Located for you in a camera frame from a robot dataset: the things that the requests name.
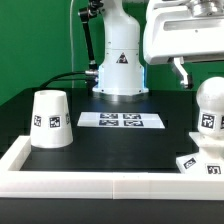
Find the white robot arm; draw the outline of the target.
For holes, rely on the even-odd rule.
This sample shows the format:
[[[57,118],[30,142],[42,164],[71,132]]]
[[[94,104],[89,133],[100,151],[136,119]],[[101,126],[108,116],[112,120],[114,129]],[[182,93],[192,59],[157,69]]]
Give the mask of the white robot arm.
[[[112,101],[148,94],[145,69],[170,64],[185,89],[186,62],[224,60],[224,0],[102,0],[105,57],[93,93]]]

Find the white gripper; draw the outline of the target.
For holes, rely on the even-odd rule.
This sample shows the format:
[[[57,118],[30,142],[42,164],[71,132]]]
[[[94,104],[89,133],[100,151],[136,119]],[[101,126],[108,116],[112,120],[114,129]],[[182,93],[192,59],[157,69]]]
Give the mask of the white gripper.
[[[143,54],[148,64],[166,64],[184,89],[193,88],[185,62],[224,60],[224,0],[150,0]]]

